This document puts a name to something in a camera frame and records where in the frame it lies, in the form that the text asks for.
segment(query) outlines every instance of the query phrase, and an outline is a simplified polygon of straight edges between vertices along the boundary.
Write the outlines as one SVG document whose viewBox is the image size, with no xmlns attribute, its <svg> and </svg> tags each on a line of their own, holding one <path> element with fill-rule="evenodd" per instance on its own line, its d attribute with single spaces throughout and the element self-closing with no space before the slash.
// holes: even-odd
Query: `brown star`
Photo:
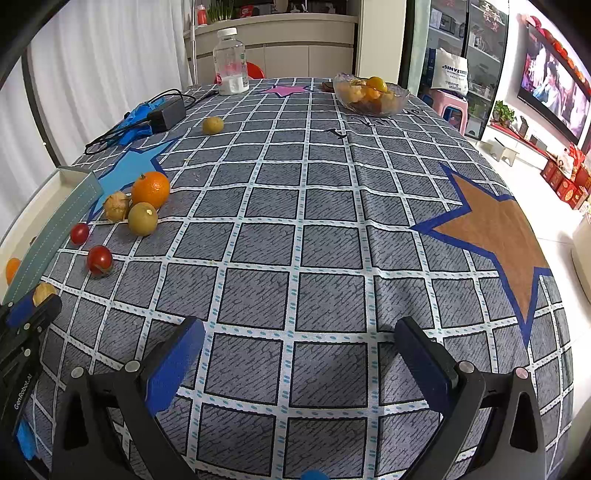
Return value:
<svg viewBox="0 0 591 480">
<path fill-rule="evenodd" d="M 493 261 L 527 344 L 538 276 L 551 275 L 530 223 L 513 197 L 489 194 L 467 178 L 444 169 L 464 205 L 413 229 Z"/>
</svg>

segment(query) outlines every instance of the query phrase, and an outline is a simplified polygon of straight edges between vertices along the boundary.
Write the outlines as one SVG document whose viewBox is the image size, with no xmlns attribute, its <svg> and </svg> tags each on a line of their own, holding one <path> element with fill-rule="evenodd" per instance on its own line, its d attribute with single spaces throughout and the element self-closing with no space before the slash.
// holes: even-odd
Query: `tv screen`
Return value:
<svg viewBox="0 0 591 480">
<path fill-rule="evenodd" d="M 579 142 L 589 113 L 584 84 L 545 37 L 528 28 L 527 54 L 518 97 L 541 113 L 571 142 Z"/>
</svg>

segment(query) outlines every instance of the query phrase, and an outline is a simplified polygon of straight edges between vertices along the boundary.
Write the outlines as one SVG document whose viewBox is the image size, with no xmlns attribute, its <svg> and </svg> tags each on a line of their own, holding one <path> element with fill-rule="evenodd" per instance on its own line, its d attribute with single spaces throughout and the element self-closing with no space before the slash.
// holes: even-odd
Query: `green-yellow fruit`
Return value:
<svg viewBox="0 0 591 480">
<path fill-rule="evenodd" d="M 127 222 L 131 233 L 138 236 L 147 236 L 156 230 L 158 214 L 156 209 L 149 203 L 136 203 L 128 213 Z"/>
<path fill-rule="evenodd" d="M 203 133 L 206 135 L 215 135 L 223 130 L 223 120 L 218 116 L 208 116 L 203 121 Z"/>
</svg>

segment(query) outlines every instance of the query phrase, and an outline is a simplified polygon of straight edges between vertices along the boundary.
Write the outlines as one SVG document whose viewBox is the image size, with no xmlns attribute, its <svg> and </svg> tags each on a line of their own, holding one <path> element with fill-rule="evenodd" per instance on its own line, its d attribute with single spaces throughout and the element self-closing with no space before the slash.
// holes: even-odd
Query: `glass fruit bowl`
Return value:
<svg viewBox="0 0 591 480">
<path fill-rule="evenodd" d="M 345 107 L 361 115 L 390 116 L 400 113 L 410 92 L 394 83 L 381 82 L 380 91 L 367 85 L 369 79 L 338 73 L 333 79 L 335 95 Z"/>
</svg>

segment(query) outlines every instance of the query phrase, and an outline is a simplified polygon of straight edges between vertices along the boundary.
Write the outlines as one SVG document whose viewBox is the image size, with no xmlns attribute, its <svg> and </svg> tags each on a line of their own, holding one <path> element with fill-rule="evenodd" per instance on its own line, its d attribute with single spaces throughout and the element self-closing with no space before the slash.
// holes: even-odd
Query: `checkered tablecloth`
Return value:
<svg viewBox="0 0 591 480">
<path fill-rule="evenodd" d="M 409 229 L 461 204 L 442 165 L 495 194 L 506 185 L 417 98 L 409 108 L 418 113 L 366 118 L 322 92 L 322 81 L 253 81 L 247 94 L 204 100 L 170 132 L 132 145 L 178 137 L 159 157 L 172 193 L 156 232 L 137 238 L 101 218 L 44 276 L 63 311 L 45 338 L 27 417 L 48 463 L 71 370 L 141 360 L 192 314 L 206 322 L 206 344 L 158 419 L 201 478 L 297 479 L 309 469 L 399 478 L 439 423 L 393 343 L 396 320 L 410 314 L 483 371 L 527 365 L 547 470 L 557 474 L 573 378 L 554 278 L 540 280 L 526 349 L 493 263 Z M 262 93 L 275 84 L 311 91 Z M 202 134 L 208 116 L 224 119 L 221 134 Z M 77 164 L 104 173 L 122 150 Z M 115 258 L 100 280 L 85 269 L 97 244 Z M 449 478 L 466 469 L 487 417 L 482 410 Z M 147 478 L 120 412 L 112 418 Z"/>
</svg>

